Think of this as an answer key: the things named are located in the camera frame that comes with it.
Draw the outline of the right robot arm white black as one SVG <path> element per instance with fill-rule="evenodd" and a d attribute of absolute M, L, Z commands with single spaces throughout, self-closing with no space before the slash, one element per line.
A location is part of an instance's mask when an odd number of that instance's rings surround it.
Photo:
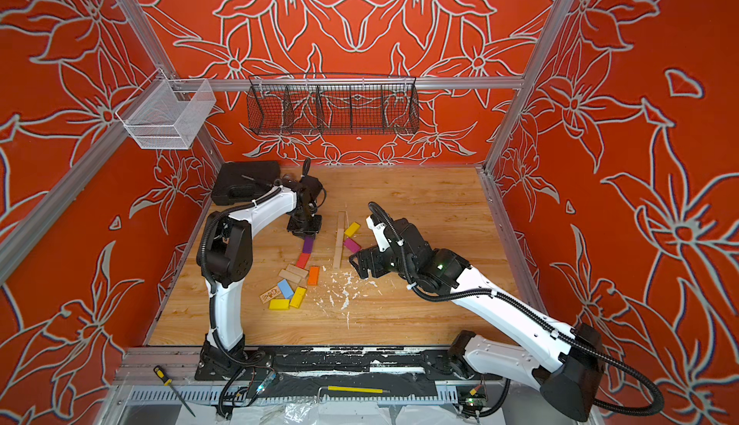
<path fill-rule="evenodd" d="M 452 302 L 479 316 L 517 343 L 505 348 L 470 331 L 450 346 L 452 369 L 461 377 L 493 374 L 540 392 L 566 417 L 585 422 L 593 408 L 618 415 L 651 417 L 664 396 L 646 375 L 605 353 L 600 333 L 581 323 L 573 327 L 536 311 L 486 278 L 448 249 L 434 249 L 405 218 L 394 219 L 377 203 L 368 205 L 367 225 L 375 246 L 349 261 L 363 279 L 396 273 L 408 289 L 429 303 Z M 636 380 L 650 394 L 646 406 L 623 406 L 597 397 L 606 367 Z"/>

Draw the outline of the magenta block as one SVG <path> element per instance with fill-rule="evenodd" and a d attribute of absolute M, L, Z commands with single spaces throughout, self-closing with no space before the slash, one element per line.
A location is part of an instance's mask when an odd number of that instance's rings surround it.
<path fill-rule="evenodd" d="M 343 244 L 344 244 L 344 248 L 348 249 L 348 251 L 350 251 L 350 253 L 352 254 L 356 254 L 362 250 L 362 246 L 359 245 L 352 238 L 346 238 Z"/>

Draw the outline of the red block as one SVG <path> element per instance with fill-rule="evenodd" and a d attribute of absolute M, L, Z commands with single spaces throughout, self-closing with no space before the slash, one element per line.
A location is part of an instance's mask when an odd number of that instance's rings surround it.
<path fill-rule="evenodd" d="M 308 270 L 310 268 L 309 261 L 311 259 L 311 255 L 307 253 L 301 253 L 298 262 L 296 263 L 296 266 L 303 270 Z"/>

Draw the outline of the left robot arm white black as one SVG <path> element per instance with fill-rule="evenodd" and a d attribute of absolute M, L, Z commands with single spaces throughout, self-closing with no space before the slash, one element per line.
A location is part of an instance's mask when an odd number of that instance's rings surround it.
<path fill-rule="evenodd" d="M 219 170 L 211 199 L 223 210 L 208 216 L 196 257 L 209 295 L 204 365 L 231 370 L 249 364 L 241 297 L 255 236 L 282 216 L 297 238 L 315 238 L 321 230 L 319 196 L 325 189 L 310 174 L 311 162 L 303 162 L 298 179 L 283 175 L 277 161 L 228 162 Z"/>

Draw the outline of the purple block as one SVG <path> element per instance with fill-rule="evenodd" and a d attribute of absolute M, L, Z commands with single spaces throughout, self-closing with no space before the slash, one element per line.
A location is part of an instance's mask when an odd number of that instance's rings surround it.
<path fill-rule="evenodd" d="M 313 236 L 306 236 L 303 242 L 302 253 L 311 255 L 313 253 L 315 244 L 315 238 Z"/>

